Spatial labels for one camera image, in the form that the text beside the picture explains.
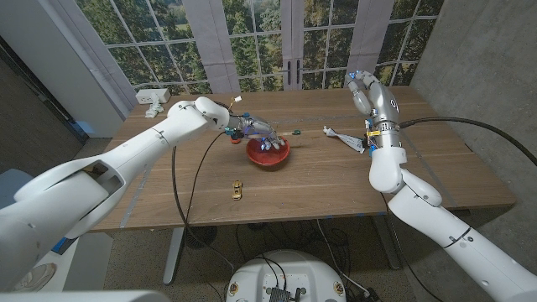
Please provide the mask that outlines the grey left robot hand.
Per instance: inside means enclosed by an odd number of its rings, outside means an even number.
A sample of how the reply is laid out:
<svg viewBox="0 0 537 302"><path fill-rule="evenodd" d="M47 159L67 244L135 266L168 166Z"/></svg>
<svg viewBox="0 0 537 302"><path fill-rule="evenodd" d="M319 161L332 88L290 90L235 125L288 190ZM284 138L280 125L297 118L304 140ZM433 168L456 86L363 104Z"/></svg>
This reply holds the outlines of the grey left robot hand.
<svg viewBox="0 0 537 302"><path fill-rule="evenodd" d="M258 141L260 150L274 148L279 150L286 142L276 133L273 127L261 117L231 115L225 127L226 135L233 139L247 138Z"/></svg>

